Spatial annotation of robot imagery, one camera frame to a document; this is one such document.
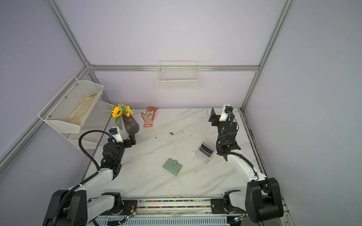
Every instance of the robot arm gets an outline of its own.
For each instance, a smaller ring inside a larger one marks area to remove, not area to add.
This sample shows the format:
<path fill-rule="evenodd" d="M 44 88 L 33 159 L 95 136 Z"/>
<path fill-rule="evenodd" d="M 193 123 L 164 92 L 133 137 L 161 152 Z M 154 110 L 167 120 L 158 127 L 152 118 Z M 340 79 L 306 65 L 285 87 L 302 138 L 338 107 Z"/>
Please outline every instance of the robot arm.
<path fill-rule="evenodd" d="M 103 146 L 101 167 L 95 175 L 91 176 L 91 179 L 87 178 L 68 190 L 58 190 L 52 195 L 43 226 L 86 225 L 105 211 L 114 215 L 122 211 L 123 204 L 120 193 L 108 192 L 101 196 L 95 195 L 102 186 L 118 176 L 122 167 L 121 159 L 125 148 L 136 144 L 134 134 L 129 135 L 130 139 L 122 140 L 118 131 L 119 128 L 117 130 L 117 127 L 109 130 L 108 143 Z M 66 197 L 65 202 L 60 208 L 61 211 L 56 221 L 54 221 L 57 208 L 61 205 L 64 197 Z"/>
<path fill-rule="evenodd" d="M 241 180 L 247 182 L 243 190 L 225 192 L 224 208 L 228 213 L 237 208 L 245 210 L 254 223 L 282 217 L 284 211 L 277 180 L 267 178 L 242 154 L 231 152 L 240 150 L 235 141 L 237 122 L 234 122 L 232 110 L 232 106 L 224 105 L 222 114 L 216 115 L 214 109 L 211 109 L 209 118 L 211 125 L 218 128 L 218 155 L 223 156 L 239 172 Z"/>

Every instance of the beige cloth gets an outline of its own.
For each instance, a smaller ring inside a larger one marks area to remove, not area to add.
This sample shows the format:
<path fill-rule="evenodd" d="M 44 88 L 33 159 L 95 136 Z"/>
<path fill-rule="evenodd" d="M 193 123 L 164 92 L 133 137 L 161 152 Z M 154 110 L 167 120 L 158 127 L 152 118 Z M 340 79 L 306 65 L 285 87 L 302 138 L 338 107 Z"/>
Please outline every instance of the beige cloth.
<path fill-rule="evenodd" d="M 96 100 L 99 92 L 100 91 L 98 91 L 96 93 L 88 93 L 87 95 L 82 97 L 79 100 L 75 109 L 72 111 L 72 113 L 70 113 L 66 122 L 74 124 L 74 125 L 80 125 L 83 122 L 89 109 L 93 105 L 94 101 Z"/>

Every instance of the green wallet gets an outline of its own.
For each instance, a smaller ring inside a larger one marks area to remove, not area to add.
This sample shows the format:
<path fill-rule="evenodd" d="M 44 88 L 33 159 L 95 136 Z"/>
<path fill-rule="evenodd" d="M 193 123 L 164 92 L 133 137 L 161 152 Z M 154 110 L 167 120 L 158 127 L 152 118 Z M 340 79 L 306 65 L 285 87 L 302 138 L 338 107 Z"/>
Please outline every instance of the green wallet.
<path fill-rule="evenodd" d="M 169 158 L 165 164 L 163 165 L 163 167 L 168 170 L 169 172 L 171 172 L 173 175 L 177 176 L 177 174 L 179 173 L 182 165 L 180 163 L 177 162 L 177 160 L 173 160 L 171 158 Z"/>

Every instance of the yellow flower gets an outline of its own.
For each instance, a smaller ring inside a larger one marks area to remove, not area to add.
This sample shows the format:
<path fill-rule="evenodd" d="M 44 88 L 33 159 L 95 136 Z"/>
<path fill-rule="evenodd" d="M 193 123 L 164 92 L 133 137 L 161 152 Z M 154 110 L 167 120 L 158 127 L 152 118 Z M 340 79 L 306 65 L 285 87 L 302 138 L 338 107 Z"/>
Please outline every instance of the yellow flower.
<path fill-rule="evenodd" d="M 120 110 L 119 107 L 114 107 L 113 111 L 112 111 L 112 117 L 113 118 L 117 118 L 119 116 L 122 115 L 122 111 Z"/>
<path fill-rule="evenodd" d="M 129 117 L 130 115 L 133 115 L 133 111 L 131 110 L 131 108 L 129 106 L 123 105 L 123 104 L 119 104 L 118 105 L 118 109 L 121 111 L 119 112 L 118 116 L 120 115 L 127 115 L 127 117 Z"/>

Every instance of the white marble table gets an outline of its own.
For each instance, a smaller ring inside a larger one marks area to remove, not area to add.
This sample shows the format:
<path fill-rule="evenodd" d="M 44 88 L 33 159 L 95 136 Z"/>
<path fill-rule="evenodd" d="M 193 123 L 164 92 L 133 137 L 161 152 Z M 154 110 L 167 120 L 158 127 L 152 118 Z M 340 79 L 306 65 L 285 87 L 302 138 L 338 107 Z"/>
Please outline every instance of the white marble table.
<path fill-rule="evenodd" d="M 221 114 L 221 111 L 221 108 L 215 109 L 216 114 Z M 138 109 L 133 112 L 140 125 L 140 131 L 135 135 L 137 144 L 126 148 L 118 177 L 104 185 L 98 195 L 120 192 L 123 198 L 220 197 L 225 191 L 246 187 L 239 173 L 223 157 L 215 155 L 206 164 L 195 156 L 203 140 L 207 138 L 215 143 L 218 136 L 217 127 L 212 127 L 208 122 L 210 108 L 158 109 L 153 126 L 149 128 L 143 127 L 144 121 L 140 115 L 146 111 Z M 240 114 L 237 109 L 233 112 L 240 126 L 236 141 L 243 155 L 257 165 Z M 114 119 L 111 118 L 107 131 L 114 126 Z M 128 138 L 124 130 L 121 135 L 123 139 Z M 103 136 L 94 155 L 99 164 L 106 142 L 107 137 Z M 182 165 L 177 176 L 162 167 L 168 158 Z M 91 163 L 86 177 L 95 171 Z"/>

